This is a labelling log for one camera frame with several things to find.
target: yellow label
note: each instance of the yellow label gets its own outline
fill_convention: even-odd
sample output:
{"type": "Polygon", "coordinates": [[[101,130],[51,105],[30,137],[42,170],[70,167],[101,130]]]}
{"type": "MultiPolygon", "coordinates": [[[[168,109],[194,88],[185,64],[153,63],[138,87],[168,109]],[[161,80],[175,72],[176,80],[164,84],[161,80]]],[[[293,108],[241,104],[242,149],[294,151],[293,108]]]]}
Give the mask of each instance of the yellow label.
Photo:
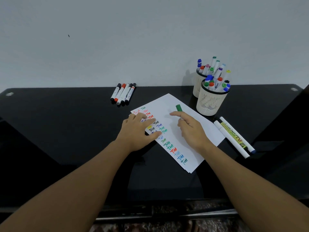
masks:
{"type": "Polygon", "coordinates": [[[229,126],[227,126],[225,123],[221,123],[221,125],[226,129],[226,131],[238,142],[239,145],[241,145],[242,148],[245,148],[246,145],[243,143],[242,139],[234,133],[229,126]]]}

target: person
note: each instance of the person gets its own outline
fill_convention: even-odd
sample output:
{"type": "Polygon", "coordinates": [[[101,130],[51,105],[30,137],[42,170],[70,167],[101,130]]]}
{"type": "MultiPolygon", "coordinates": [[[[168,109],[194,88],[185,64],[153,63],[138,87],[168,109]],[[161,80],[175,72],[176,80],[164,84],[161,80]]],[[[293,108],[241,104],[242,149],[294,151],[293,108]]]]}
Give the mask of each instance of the person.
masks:
{"type": "MultiPolygon", "coordinates": [[[[176,111],[170,115],[181,118],[182,136],[211,166],[251,231],[309,231],[309,208],[214,146],[193,117],[176,111]]],[[[155,119],[142,118],[142,113],[130,114],[115,141],[26,202],[0,225],[0,232],[89,231],[123,160],[161,135],[145,135],[155,119]]]]}

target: left arm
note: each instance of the left arm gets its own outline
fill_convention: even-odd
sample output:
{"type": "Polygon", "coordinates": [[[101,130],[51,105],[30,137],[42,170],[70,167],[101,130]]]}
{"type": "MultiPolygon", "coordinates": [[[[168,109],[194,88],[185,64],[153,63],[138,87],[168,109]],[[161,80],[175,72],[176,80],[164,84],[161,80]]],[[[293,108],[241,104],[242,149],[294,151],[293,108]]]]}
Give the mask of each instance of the left arm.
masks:
{"type": "Polygon", "coordinates": [[[0,232],[89,231],[123,160],[161,134],[146,136],[145,128],[155,119],[141,123],[142,117],[146,118],[142,113],[131,114],[115,141],[25,203],[0,225],[0,232]]]}

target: white paper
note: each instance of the white paper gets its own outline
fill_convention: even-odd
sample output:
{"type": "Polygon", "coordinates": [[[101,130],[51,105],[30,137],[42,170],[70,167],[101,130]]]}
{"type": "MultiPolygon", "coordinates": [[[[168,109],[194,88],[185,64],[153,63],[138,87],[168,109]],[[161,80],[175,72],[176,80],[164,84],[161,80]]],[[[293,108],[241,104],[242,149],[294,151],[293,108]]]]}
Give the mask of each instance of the white paper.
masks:
{"type": "Polygon", "coordinates": [[[179,117],[171,116],[169,114],[172,111],[176,111],[176,105],[178,104],[180,104],[185,113],[200,122],[207,137],[215,146],[218,146],[222,142],[224,139],[223,134],[211,121],[207,120],[205,117],[195,112],[170,94],[166,94],[152,102],[134,109],[131,113],[137,114],[138,112],[142,112],[148,116],[148,119],[156,118],[156,123],[152,124],[151,127],[149,126],[145,131],[148,134],[155,131],[161,131],[162,135],[159,136],[156,141],[181,167],[183,167],[183,169],[192,173],[204,159],[200,154],[193,150],[181,136],[181,130],[177,126],[179,117]]]}

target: perforated plastic basket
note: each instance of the perforated plastic basket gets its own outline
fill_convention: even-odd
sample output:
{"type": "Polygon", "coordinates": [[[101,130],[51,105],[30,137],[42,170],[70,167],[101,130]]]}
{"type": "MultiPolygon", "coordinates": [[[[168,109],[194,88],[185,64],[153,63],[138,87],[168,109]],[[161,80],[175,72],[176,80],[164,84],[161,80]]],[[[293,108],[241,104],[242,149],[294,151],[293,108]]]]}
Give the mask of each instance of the perforated plastic basket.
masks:
{"type": "Polygon", "coordinates": [[[222,93],[210,91],[203,86],[204,82],[205,79],[200,83],[200,92],[196,104],[196,109],[204,116],[212,116],[216,114],[230,90],[222,93]]]}
{"type": "Polygon", "coordinates": [[[195,82],[194,82],[194,87],[193,87],[193,95],[198,98],[200,94],[200,89],[201,89],[201,82],[204,80],[207,76],[202,75],[196,70],[196,75],[195,75],[195,82]]]}

